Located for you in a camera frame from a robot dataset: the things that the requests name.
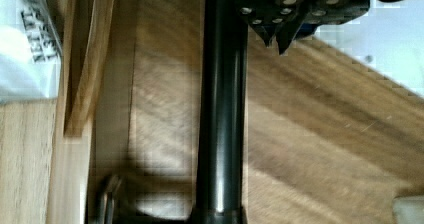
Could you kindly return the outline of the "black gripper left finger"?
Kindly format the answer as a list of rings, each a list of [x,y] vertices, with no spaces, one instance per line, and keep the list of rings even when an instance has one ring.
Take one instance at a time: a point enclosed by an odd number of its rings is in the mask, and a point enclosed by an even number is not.
[[[285,17],[276,0],[234,0],[243,21],[262,39],[266,47],[272,44],[278,26]]]

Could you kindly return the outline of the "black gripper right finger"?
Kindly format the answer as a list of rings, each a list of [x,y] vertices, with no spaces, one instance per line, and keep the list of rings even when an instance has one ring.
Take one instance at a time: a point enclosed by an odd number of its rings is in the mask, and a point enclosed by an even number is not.
[[[340,25],[364,15],[370,0],[296,0],[295,9],[277,29],[278,52],[284,54],[294,40],[313,35],[322,25]]]

